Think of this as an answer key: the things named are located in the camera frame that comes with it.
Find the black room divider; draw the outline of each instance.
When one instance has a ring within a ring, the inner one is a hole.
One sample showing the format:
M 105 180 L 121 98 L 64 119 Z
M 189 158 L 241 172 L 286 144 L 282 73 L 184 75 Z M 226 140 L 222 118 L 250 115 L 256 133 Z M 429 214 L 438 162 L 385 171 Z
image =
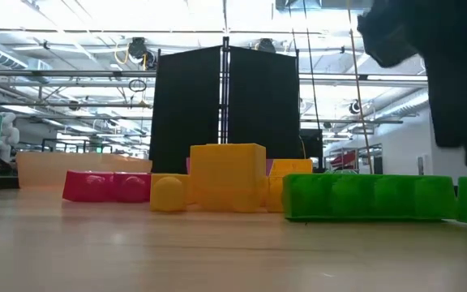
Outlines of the black room divider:
M 149 159 L 153 173 L 186 174 L 191 145 L 216 144 L 221 47 L 160 57 Z
M 296 58 L 230 47 L 228 41 L 159 57 L 153 173 L 186 174 L 192 145 L 218 143 L 220 110 L 222 143 L 257 143 L 266 147 L 267 158 L 302 157 Z
M 228 143 L 257 143 L 267 158 L 299 158 L 298 86 L 295 57 L 230 47 Z

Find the white stuffed toy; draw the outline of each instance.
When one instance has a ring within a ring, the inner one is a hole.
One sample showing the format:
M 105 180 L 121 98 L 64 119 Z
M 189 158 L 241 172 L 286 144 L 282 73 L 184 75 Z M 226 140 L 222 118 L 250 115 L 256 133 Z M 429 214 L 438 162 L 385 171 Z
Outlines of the white stuffed toy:
M 11 146 L 16 146 L 19 142 L 19 130 L 14 127 L 14 113 L 0 113 L 3 117 L 1 123 L 0 137 L 0 158 L 10 162 Z

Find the red toy brick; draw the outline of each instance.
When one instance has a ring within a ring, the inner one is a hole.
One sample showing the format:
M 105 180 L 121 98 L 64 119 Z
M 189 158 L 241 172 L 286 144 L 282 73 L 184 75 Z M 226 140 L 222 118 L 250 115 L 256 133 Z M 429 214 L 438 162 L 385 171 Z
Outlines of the red toy brick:
M 74 202 L 110 202 L 114 201 L 112 190 L 113 173 L 68 170 L 62 198 Z
M 114 197 L 123 203 L 148 202 L 151 198 L 151 174 L 114 173 Z

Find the wooden table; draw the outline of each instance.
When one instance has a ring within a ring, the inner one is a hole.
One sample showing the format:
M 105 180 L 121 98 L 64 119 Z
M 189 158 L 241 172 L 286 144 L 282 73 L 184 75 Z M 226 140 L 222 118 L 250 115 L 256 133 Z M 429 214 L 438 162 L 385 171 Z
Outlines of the wooden table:
M 467 225 L 150 213 L 0 191 L 0 292 L 467 291 Z

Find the yellow toy brick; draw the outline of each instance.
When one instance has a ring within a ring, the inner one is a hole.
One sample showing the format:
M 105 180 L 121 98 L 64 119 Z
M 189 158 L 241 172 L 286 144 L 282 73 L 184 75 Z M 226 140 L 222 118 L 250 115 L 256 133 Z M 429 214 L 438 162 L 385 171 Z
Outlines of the yellow toy brick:
M 185 194 L 185 203 L 186 204 L 194 204 L 195 203 L 195 200 L 191 197 L 191 193 L 190 193 L 190 179 L 189 179 L 188 174 L 152 174 L 152 176 L 151 176 L 151 196 L 152 196 L 152 192 L 154 191 L 153 190 L 154 185 L 158 181 L 160 181 L 161 179 L 167 178 L 167 177 L 176 178 L 177 180 L 179 180 L 182 183 L 183 189 L 184 189 L 184 194 Z
M 265 147 L 257 144 L 191 147 L 191 196 L 204 210 L 253 213 L 267 191 Z
M 282 208 L 282 178 L 288 174 L 310 174 L 311 159 L 275 159 L 268 178 L 268 198 L 265 207 L 270 213 L 284 212 Z
M 274 159 L 270 176 L 284 177 L 288 174 L 310 174 L 313 172 L 311 159 Z
M 270 213 L 282 213 L 282 177 L 269 177 L 269 192 L 266 199 L 266 210 Z
M 185 187 L 181 180 L 166 176 L 151 186 L 151 211 L 185 211 Z

